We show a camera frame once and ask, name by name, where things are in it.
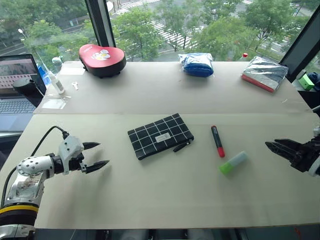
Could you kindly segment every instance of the marker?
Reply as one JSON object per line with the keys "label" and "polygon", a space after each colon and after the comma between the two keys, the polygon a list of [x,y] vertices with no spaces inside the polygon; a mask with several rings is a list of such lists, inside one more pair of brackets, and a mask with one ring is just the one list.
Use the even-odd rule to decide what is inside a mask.
{"label": "marker", "polygon": [[224,147],[222,146],[219,133],[216,126],[211,127],[211,132],[215,141],[216,149],[218,150],[220,158],[223,158],[225,156]]}

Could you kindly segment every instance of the small key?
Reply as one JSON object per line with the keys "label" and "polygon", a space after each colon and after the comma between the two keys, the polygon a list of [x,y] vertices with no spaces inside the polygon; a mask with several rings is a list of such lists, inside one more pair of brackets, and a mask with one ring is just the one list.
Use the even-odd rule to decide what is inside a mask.
{"label": "small key", "polygon": [[75,90],[79,90],[78,83],[76,81],[72,83],[72,86],[74,87]]}

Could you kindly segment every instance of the plastic bag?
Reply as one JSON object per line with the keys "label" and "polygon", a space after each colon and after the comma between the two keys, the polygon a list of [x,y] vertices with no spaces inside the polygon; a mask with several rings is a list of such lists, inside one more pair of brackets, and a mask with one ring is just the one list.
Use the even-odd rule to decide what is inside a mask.
{"label": "plastic bag", "polygon": [[179,54],[179,60],[182,69],[187,74],[197,77],[208,77],[214,73],[211,61],[213,60],[210,53],[187,53]]}
{"label": "plastic bag", "polygon": [[287,73],[288,67],[255,56],[244,69],[241,78],[273,93]]}

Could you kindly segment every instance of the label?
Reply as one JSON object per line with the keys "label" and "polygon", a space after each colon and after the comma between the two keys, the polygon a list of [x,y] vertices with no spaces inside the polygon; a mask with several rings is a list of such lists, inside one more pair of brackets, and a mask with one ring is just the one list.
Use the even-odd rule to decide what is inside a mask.
{"label": "label", "polygon": [[155,140],[156,140],[157,143],[160,143],[160,142],[162,142],[162,141],[164,141],[164,140],[167,140],[167,139],[170,139],[170,138],[171,138],[171,136],[170,136],[170,134],[167,132],[167,133],[162,134],[162,135],[160,135],[160,136],[156,136],[156,137],[155,137]]}
{"label": "label", "polygon": [[62,86],[62,84],[61,84],[60,81],[57,81],[57,82],[56,82],[56,86],[58,87],[58,89],[59,89],[60,91],[63,91],[63,90],[64,90],[64,87]]}

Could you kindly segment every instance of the table surface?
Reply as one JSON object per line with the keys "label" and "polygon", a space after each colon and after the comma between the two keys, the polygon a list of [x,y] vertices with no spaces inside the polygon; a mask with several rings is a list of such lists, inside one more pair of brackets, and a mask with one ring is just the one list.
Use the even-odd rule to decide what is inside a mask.
{"label": "table surface", "polygon": [[[231,228],[320,221],[320,179],[292,168],[265,146],[275,138],[309,141],[319,124],[317,115],[181,114],[194,135],[192,144],[137,160],[127,131],[166,116],[37,114],[2,168],[0,188],[48,128],[58,125],[84,142],[101,143],[83,152],[87,163],[111,164],[94,173],[47,180],[36,228]],[[213,124],[226,152],[223,159],[210,130]],[[61,141],[61,133],[53,131],[36,155],[57,153]],[[241,151],[247,152],[247,161],[227,176],[218,171]]]}
{"label": "table surface", "polygon": [[[185,74],[179,62],[128,62],[112,78],[88,72],[76,75],[82,63],[70,61],[58,77],[65,87],[63,109],[42,108],[59,98],[53,86],[35,114],[234,114],[301,113],[311,109],[288,80],[270,93],[240,78],[247,62],[212,62],[208,78]],[[78,90],[72,86],[78,82]]]}

